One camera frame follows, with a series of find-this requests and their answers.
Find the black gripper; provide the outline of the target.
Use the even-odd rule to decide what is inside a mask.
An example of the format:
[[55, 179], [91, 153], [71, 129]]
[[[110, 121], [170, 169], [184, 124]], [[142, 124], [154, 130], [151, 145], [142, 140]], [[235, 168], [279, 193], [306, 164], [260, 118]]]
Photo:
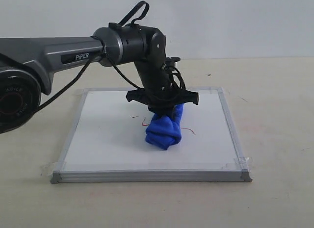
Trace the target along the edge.
[[148, 88], [131, 90], [127, 92], [126, 99], [128, 102], [136, 101], [146, 105], [149, 111], [157, 115], [173, 115], [175, 107], [180, 104], [191, 102], [198, 105], [199, 93], [171, 85], [155, 90]]

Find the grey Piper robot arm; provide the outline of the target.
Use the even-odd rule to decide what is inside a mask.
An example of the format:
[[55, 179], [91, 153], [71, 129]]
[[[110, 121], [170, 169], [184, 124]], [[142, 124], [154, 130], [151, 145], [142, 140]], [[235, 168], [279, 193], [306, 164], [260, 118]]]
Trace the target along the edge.
[[90, 37], [1, 38], [0, 130], [19, 128], [43, 109], [42, 94], [52, 91], [53, 76], [75, 67], [83, 71], [97, 62], [117, 68], [133, 63], [142, 86], [128, 91], [136, 101], [158, 115], [174, 116], [176, 105], [199, 103], [188, 91], [175, 63], [165, 54], [166, 37], [155, 27], [110, 23]]

